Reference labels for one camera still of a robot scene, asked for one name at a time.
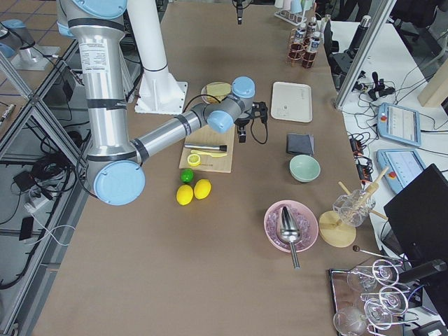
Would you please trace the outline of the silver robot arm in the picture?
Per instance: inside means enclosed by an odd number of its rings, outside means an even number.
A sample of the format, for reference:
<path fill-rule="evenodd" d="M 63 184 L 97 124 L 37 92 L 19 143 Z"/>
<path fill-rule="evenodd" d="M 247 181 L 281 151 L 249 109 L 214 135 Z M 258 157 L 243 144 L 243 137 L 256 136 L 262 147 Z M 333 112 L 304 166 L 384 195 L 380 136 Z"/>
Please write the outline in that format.
<path fill-rule="evenodd" d="M 59 1 L 57 15 L 60 33 L 78 42 L 92 132 L 87 179 L 107 204 L 124 205 L 140 196 L 146 184 L 141 164 L 150 156 L 205 125 L 224 133 L 252 109 L 255 84 L 240 76 L 222 101 L 183 110 L 187 85 L 169 72 L 154 1 Z M 171 120 L 136 139 L 127 131 L 120 57 L 125 16 L 143 66 L 139 103 L 147 112 L 172 114 Z"/>
<path fill-rule="evenodd" d="M 1 54 L 16 69 L 43 71 L 59 47 L 38 47 L 23 21 L 1 21 Z"/>

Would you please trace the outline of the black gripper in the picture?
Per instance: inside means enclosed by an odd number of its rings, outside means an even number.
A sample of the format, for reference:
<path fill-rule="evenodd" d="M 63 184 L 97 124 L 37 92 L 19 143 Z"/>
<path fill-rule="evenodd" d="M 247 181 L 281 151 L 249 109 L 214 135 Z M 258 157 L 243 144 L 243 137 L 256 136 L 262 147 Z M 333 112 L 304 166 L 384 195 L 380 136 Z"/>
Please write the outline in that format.
<path fill-rule="evenodd" d="M 249 124 L 250 118 L 238 118 L 235 120 L 235 125 L 237 127 L 238 142 L 246 142 L 246 130 L 245 127 Z"/>
<path fill-rule="evenodd" d="M 245 0 L 233 0 L 233 5 L 236 8 L 237 12 L 237 24 L 242 24 L 243 11 L 245 8 L 249 6 L 249 1 Z"/>

